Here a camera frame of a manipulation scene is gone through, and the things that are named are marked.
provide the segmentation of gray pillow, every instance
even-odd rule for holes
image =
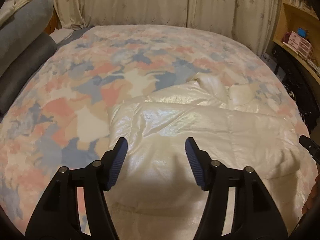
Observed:
[[[50,58],[57,44],[41,33],[7,68],[0,77],[0,116],[3,116],[32,74]]]
[[[33,0],[16,11],[0,28],[0,77],[50,22],[52,0]]]

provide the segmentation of multicolored bed sheet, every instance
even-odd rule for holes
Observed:
[[[25,231],[60,166],[84,167],[108,150],[108,107],[197,72],[217,75],[227,87],[258,84],[255,97],[308,134],[282,84],[244,45],[173,26],[97,26],[60,48],[2,121],[0,204],[18,229]]]

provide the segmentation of screw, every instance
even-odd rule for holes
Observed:
[[[254,169],[253,169],[251,166],[246,166],[246,167],[245,167],[245,170],[246,170],[247,172],[249,172],[249,173],[254,172]]]
[[[211,165],[214,166],[214,167],[218,167],[221,163],[217,160],[213,160],[211,161]]]
[[[66,167],[66,166],[62,166],[59,168],[59,172],[61,172],[61,173],[65,173],[67,170],[68,170],[68,167]]]
[[[93,167],[99,167],[101,165],[101,161],[97,160],[92,163]]]

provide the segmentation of bookshelf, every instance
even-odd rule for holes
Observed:
[[[320,77],[306,61],[281,42],[285,33],[297,32],[298,27],[308,31],[308,39],[314,48],[313,58],[320,64],[320,21],[318,17],[311,11],[290,4],[290,0],[282,0],[273,41],[301,63],[300,70],[320,104]]]

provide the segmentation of curtain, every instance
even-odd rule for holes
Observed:
[[[281,0],[189,0],[190,28],[220,33],[258,56],[266,50]]]
[[[268,46],[281,0],[54,0],[63,28],[163,24],[211,31],[260,56]]]
[[[187,25],[188,0],[54,0],[62,28],[95,25]]]

